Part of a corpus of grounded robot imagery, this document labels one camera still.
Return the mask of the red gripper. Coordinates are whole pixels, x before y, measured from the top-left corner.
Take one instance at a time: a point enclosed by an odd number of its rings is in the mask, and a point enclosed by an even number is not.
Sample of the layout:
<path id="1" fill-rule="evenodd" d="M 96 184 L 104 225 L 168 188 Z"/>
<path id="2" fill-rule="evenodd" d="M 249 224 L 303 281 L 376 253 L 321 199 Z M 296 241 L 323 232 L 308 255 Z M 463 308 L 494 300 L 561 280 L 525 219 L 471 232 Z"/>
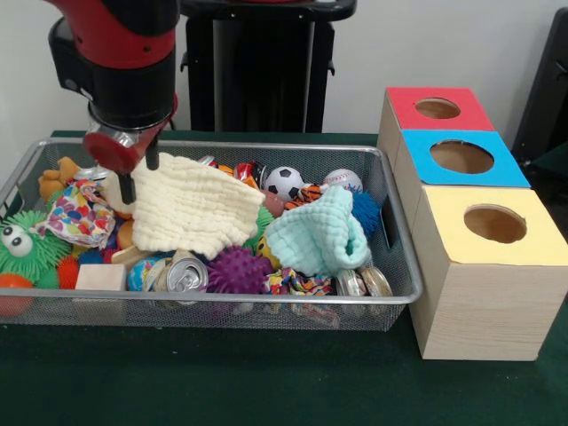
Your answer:
<path id="1" fill-rule="evenodd" d="M 146 156 L 149 170 L 159 168 L 158 137 L 178 109 L 174 94 L 171 111 L 162 122 L 147 128 L 121 129 L 102 122 L 89 105 L 90 127 L 83 138 L 88 154 L 102 167 L 119 175 L 122 202 L 130 205 L 136 200 L 135 181 L 131 172 Z"/>

